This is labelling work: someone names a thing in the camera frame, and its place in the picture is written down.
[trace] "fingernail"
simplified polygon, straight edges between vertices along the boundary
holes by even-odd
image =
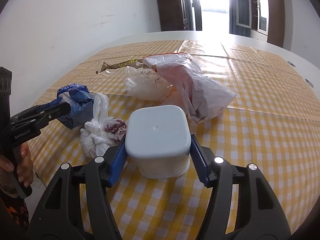
[[[9,171],[13,171],[14,170],[14,166],[13,166],[12,163],[7,163],[6,166],[7,166]]]

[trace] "white plastic container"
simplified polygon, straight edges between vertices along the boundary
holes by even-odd
[[[184,174],[190,164],[190,145],[187,118],[178,106],[141,108],[129,117],[125,149],[147,178]]]

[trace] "pink plastic bag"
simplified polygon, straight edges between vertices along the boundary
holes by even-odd
[[[221,114],[236,94],[201,72],[188,53],[168,53],[143,58],[145,65],[173,84],[182,96],[184,111],[195,123]]]

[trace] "knotted plastic bag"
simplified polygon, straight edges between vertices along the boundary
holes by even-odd
[[[93,103],[93,119],[81,129],[80,145],[85,156],[95,158],[103,156],[106,150],[117,145],[126,132],[123,120],[108,117],[109,99],[102,93],[96,93]]]

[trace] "plastic bag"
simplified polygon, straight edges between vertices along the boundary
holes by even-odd
[[[135,69],[125,67],[124,84],[129,96],[141,100],[159,101],[168,91],[171,84],[149,68]]]
[[[128,75],[128,66],[117,68],[117,69],[106,69],[102,71],[100,74],[108,76],[108,77],[127,77]]]
[[[149,56],[142,62],[177,88],[185,113],[195,123],[221,114],[236,96],[233,91],[204,75],[188,53]]]
[[[96,93],[93,103],[93,119],[81,129],[80,145],[87,157],[103,156],[106,150],[118,144],[126,132],[123,120],[108,117],[109,99],[102,93]]]
[[[86,86],[76,83],[70,84],[60,88],[57,93],[57,98],[41,106],[39,111],[41,112],[46,108],[62,102],[68,102],[71,106],[70,113],[59,117],[58,120],[71,130],[92,119],[93,100],[94,96],[89,93]]]

